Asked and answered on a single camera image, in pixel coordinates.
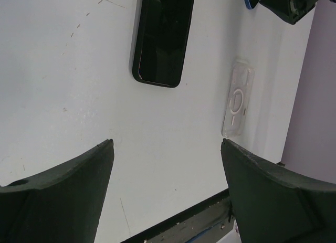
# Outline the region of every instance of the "clear phone case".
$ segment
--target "clear phone case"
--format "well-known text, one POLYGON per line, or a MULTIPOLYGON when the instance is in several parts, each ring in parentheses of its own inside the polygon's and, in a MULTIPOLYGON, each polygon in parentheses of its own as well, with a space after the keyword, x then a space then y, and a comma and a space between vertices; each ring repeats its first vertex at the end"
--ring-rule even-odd
POLYGON ((254 69, 244 63, 237 62, 233 67, 222 129, 222 135, 225 138, 242 134, 254 74, 254 69))

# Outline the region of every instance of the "purple wall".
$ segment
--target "purple wall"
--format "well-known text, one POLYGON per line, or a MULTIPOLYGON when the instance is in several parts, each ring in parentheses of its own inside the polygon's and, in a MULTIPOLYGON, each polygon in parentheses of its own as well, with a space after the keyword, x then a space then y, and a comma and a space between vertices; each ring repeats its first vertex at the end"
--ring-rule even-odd
POLYGON ((317 4, 282 162, 336 183, 336 4, 317 4))

